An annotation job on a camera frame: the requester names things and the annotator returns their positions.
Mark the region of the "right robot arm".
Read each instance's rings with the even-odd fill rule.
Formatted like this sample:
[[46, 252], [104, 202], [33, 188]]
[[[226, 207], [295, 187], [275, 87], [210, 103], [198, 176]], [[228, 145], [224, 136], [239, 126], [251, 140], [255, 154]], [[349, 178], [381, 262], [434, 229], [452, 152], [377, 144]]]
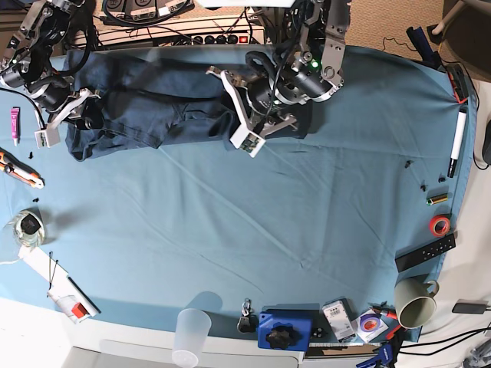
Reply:
[[[81, 31], [86, 46], [79, 61], [67, 70], [51, 64], [54, 47], [71, 32]], [[93, 12], [84, 1], [35, 1], [19, 29], [11, 36], [1, 59], [4, 91], [21, 95], [33, 106], [43, 130], [69, 123], [79, 130], [99, 130], [104, 125], [98, 90], [75, 90], [75, 77], [89, 61], [97, 43]]]

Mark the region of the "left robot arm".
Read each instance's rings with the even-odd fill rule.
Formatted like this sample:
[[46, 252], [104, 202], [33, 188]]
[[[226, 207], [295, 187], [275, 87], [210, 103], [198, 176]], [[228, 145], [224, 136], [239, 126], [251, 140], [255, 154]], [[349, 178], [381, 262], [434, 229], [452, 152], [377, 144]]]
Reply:
[[311, 105], [344, 84], [349, 1], [296, 1], [284, 15], [283, 39], [271, 54], [249, 51], [229, 76], [245, 107], [252, 132], [264, 138], [303, 139]]

